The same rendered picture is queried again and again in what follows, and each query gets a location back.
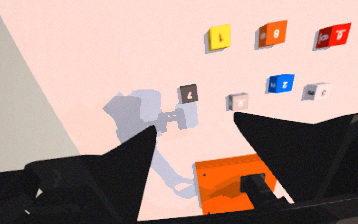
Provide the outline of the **blue block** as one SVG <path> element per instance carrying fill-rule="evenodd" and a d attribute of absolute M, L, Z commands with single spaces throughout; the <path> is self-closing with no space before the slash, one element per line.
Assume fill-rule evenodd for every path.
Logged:
<path fill-rule="evenodd" d="M 280 74 L 270 77 L 268 92 L 291 92 L 295 74 Z"/>

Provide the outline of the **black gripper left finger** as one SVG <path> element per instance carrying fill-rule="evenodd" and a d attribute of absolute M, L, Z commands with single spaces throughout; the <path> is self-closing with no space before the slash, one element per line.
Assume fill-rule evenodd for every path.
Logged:
<path fill-rule="evenodd" d="M 156 138 L 156 127 L 151 125 L 102 155 L 38 160 L 24 169 L 33 169 L 41 178 L 41 191 L 88 185 L 117 223 L 137 221 Z"/>

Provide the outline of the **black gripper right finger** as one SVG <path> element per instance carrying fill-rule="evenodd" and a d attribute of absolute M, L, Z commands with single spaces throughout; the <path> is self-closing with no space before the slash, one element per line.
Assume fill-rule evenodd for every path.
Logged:
<path fill-rule="evenodd" d="M 309 124 L 234 112 L 234 123 L 294 203 L 322 198 L 358 136 L 358 113 Z"/>

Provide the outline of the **yellow block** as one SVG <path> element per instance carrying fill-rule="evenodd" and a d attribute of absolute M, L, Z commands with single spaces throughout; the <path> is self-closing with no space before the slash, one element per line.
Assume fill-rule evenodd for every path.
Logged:
<path fill-rule="evenodd" d="M 209 52 L 230 47 L 230 24 L 211 27 L 207 33 Z"/>

